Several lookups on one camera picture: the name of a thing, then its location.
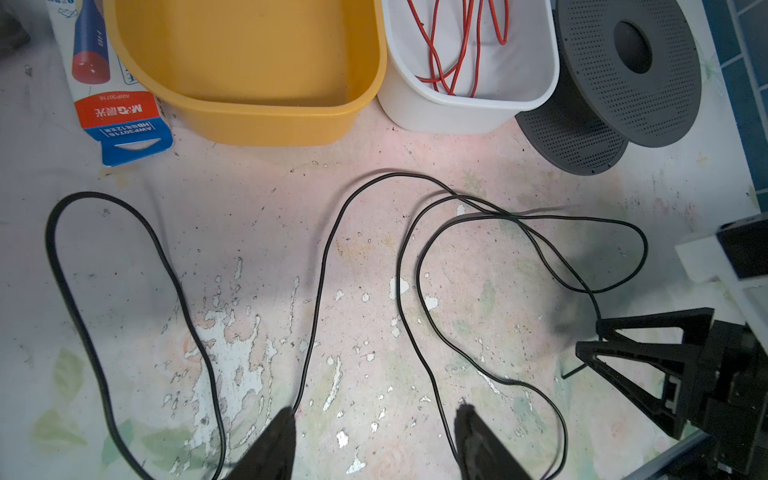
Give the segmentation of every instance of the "white plastic bin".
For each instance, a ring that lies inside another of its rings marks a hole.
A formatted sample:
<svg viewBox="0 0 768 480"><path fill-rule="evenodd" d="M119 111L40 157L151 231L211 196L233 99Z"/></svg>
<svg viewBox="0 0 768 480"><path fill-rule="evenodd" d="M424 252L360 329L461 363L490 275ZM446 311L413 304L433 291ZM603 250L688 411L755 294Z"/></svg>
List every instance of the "white plastic bin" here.
<svg viewBox="0 0 768 480"><path fill-rule="evenodd" d="M400 127L431 134L486 134L520 111L534 110L546 102L558 83L560 61L554 37L549 0L510 0L509 37L501 46L483 1L480 76L474 98L472 89L477 48L472 17L467 54L455 92L438 93L419 77L429 77L429 47L419 32L405 0L382 0L384 29L389 46L379 102ZM432 30L435 0L413 0L424 29ZM495 0L499 26L504 24L504 3ZM435 49L445 70L454 65L462 41L462 3L443 0L438 10Z"/></svg>

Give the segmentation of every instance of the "spool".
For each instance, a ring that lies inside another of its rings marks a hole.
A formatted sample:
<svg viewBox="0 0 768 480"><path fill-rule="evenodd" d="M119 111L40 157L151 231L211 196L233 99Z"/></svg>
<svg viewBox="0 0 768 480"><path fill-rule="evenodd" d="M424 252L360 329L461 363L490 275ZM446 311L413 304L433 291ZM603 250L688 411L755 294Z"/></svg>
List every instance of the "spool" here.
<svg viewBox="0 0 768 480"><path fill-rule="evenodd" d="M694 37L676 0L558 0L560 77L517 120L534 148L572 174L613 167L628 143L664 147L701 99Z"/></svg>

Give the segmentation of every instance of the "yellow container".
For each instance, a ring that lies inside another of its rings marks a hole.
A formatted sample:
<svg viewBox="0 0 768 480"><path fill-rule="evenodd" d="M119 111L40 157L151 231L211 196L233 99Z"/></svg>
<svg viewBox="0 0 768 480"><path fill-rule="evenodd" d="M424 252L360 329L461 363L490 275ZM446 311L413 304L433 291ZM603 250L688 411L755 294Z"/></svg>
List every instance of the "yellow container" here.
<svg viewBox="0 0 768 480"><path fill-rule="evenodd" d="M321 145L379 91L379 0L104 0L114 50L205 138Z"/></svg>

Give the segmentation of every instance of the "red wire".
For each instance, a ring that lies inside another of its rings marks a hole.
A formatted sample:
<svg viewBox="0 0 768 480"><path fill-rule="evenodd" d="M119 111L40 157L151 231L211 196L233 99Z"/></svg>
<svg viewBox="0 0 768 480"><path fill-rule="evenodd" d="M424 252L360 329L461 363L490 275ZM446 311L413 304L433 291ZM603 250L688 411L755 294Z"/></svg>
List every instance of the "red wire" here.
<svg viewBox="0 0 768 480"><path fill-rule="evenodd" d="M466 55L467 50L467 44L469 41L469 32L470 32L470 25L472 24L472 10L474 9L474 3L475 0L469 0L469 5L467 6L466 0L462 0L462 24L463 24L463 36L462 36L462 50L459 53L458 60L456 62L456 65L451 67L450 70L447 72L443 72L442 65L440 64L440 57L438 56L437 50L435 49L435 30L437 26L437 9L439 5L440 0L435 0L435 9L432 13L432 34L430 36L427 35L426 31L424 30L424 25L421 23L421 20L419 19L419 14L416 12L416 8L413 5L412 0L408 0L408 5L411 8L411 13L413 14L413 18L416 21L417 26L419 27L420 32L422 33L422 37L424 38L424 41L427 42L427 46L429 47L429 78L422 78L422 77L416 77L420 81L424 83L430 83L432 84L432 87L435 89L435 91L439 91L438 89L438 83L442 84L442 87L445 89L445 93L448 95L455 95L454 90L456 87L456 82L458 80L458 73L461 70L462 62L464 61L464 57ZM496 16L496 8L494 6L493 0L488 0L489 7L491 9L491 18L493 21L493 26L496 33L496 39L498 40L498 43L500 45L506 45L508 34L509 34L509 0L504 0L504 11L505 11L505 20L504 20L504 35L502 36L501 31L498 27L498 18ZM480 71L480 24L481 24L481 16L482 16L482 0L479 0L478 3L478 21L477 21L477 55L475 57L475 79L472 84L472 93L469 95L470 98L473 98L475 96L475 93L477 92L478 88L478 82L479 82L479 71ZM432 63L432 60L434 59L434 62L437 64L437 70L438 70L438 76L435 76L435 69L434 64ZM448 85L446 84L446 80L449 75L453 74L453 79L451 81L451 87L448 88Z"/></svg>

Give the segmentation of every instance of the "table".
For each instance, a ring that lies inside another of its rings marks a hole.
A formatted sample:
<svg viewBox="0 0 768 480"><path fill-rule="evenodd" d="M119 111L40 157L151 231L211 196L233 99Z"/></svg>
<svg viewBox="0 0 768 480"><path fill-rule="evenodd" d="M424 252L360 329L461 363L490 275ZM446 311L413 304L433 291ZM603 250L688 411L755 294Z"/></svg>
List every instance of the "table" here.
<svg viewBox="0 0 768 480"><path fill-rule="evenodd" d="M378 172L423 172L518 211L560 207L636 223L650 241L647 265L598 296L604 316L712 306L718 319L743 322L725 289L693 285L674 253L684 234L758 211L703 8L695 0L681 6L703 62L693 129L665 148L631 144L595 177L552 167L514 121L486 136L413 134L376 102L325 147L213 144L177 119L171 150L104 168L78 126L51 33L33 29L32 45L0 64L0 477L136 478L108 439L94 377L45 258L45 219L78 190L116 195L157 229L215 361L229 462L293 404L330 223L344 198ZM44 25L39 10L29 15ZM424 181L388 180L356 200L341 224L296 417L294 478L459 476L429 379L390 299L402 235L434 191ZM460 402L475 405L538 478L561 447L553 412L532 392L478 375L439 342L415 298L418 249L467 210L446 204L415 232L402 276L406 319L449 421ZM593 287L629 273L641 252L621 228L532 225ZM571 441L561 478L622 478L673 441L597 374L559 379L578 365L572 347L594 334L594 312L586 296L553 281L527 242L495 220L448 231L425 259L431 313L489 369L533 382L560 406ZM131 450L156 478L203 478L217 447L209 385L145 232L116 207L83 200L62 217L58 245ZM659 372L624 371L660 388Z"/></svg>

